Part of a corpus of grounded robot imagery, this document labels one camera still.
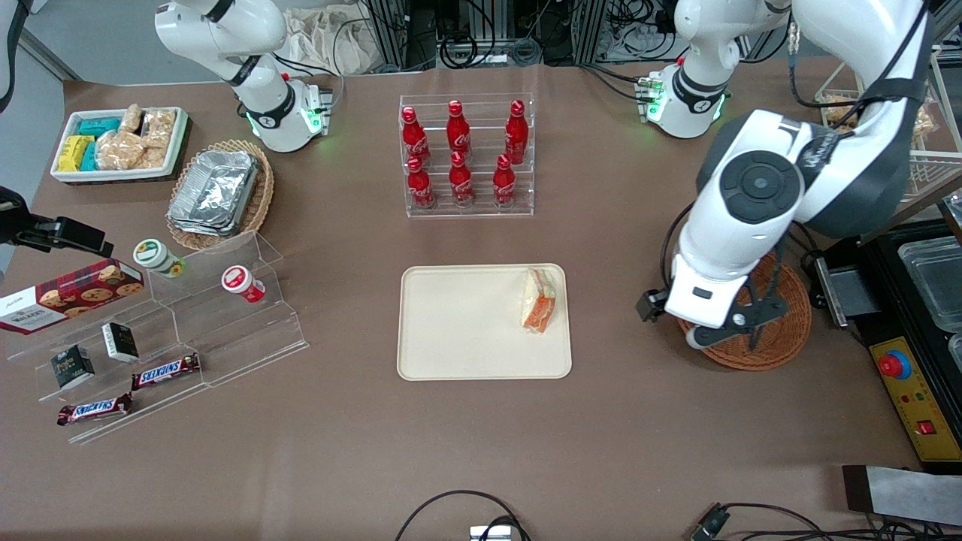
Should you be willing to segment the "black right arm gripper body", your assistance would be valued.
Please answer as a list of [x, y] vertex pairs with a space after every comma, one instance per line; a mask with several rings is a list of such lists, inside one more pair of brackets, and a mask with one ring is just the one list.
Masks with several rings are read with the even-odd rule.
[[33, 228], [27, 203], [13, 189], [1, 187], [1, 243], [20, 244], [20, 235]]

